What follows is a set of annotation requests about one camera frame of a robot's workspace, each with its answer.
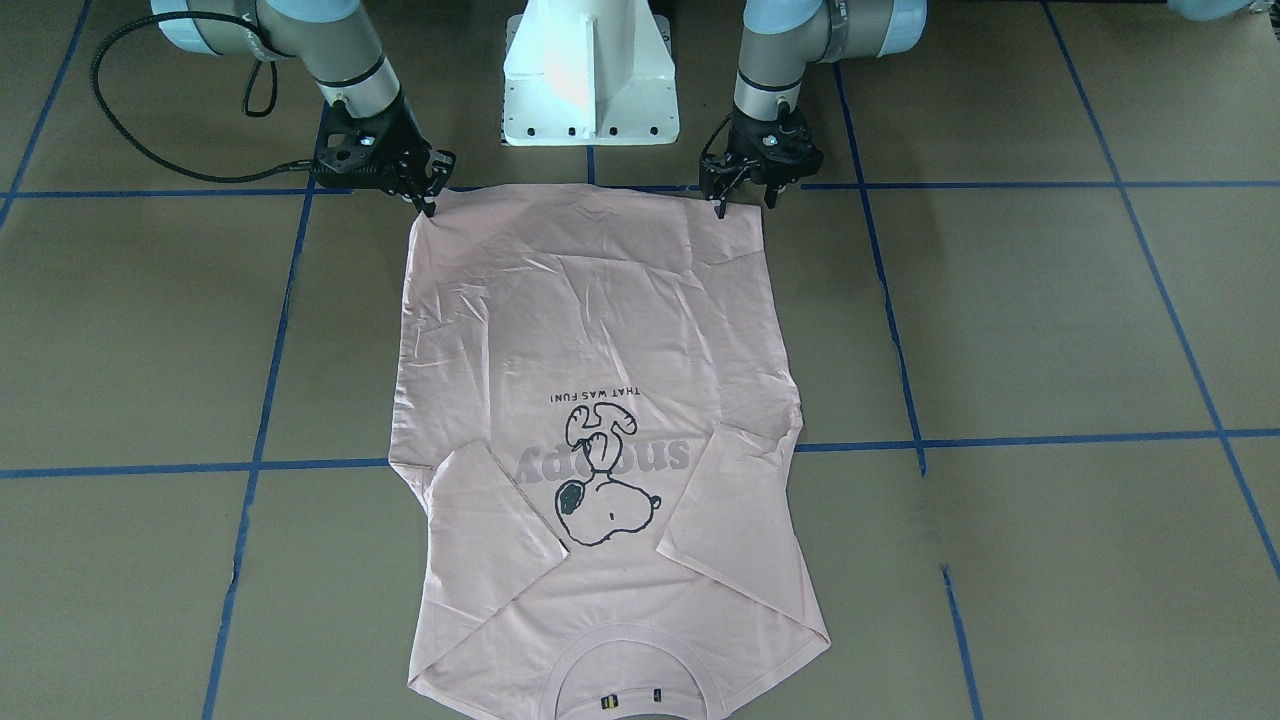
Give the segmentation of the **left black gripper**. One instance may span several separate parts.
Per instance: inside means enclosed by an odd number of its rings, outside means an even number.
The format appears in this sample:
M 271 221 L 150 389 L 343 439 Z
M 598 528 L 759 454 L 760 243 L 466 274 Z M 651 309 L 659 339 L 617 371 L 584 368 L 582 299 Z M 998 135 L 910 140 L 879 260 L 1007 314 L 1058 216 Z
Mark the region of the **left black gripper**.
M 730 193 L 746 181 L 765 187 L 763 202 L 772 210 L 785 187 L 814 176 L 823 160 L 801 110 L 781 105 L 777 118 L 758 120 L 735 108 L 701 151 L 699 188 L 719 220 Z

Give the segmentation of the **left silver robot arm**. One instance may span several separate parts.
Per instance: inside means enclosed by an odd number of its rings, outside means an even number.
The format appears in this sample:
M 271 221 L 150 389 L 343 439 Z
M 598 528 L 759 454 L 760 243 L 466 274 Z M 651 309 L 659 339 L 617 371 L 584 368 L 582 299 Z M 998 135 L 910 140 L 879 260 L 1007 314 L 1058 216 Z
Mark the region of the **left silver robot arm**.
M 808 67 L 855 58 L 905 53 L 925 28 L 925 1 L 749 1 L 733 106 L 714 131 L 727 135 L 724 150 L 707 143 L 699 161 L 699 188 L 716 217 L 742 183 L 759 184 L 765 205 L 814 176 L 824 161 L 799 105 Z

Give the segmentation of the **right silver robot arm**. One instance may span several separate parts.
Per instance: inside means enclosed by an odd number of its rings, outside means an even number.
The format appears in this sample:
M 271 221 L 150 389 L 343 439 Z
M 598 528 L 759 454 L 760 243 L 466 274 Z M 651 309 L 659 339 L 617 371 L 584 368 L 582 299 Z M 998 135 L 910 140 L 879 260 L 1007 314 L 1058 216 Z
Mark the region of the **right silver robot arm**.
M 308 168 L 315 181 L 378 190 L 434 214 L 456 156 L 422 136 L 362 3 L 152 1 L 150 9 L 188 53 L 300 59 L 329 106 Z

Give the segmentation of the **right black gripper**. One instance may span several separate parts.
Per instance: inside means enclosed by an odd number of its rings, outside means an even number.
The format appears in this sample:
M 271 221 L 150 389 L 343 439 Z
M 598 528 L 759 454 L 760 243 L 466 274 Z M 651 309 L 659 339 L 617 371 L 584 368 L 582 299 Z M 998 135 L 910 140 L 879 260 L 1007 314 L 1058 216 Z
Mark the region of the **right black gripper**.
M 452 177 L 457 156 L 433 147 L 402 95 L 371 117 L 351 115 L 335 100 L 319 127 L 320 138 L 310 174 L 324 188 L 378 190 L 406 201 L 420 201 L 433 218 L 436 196 Z

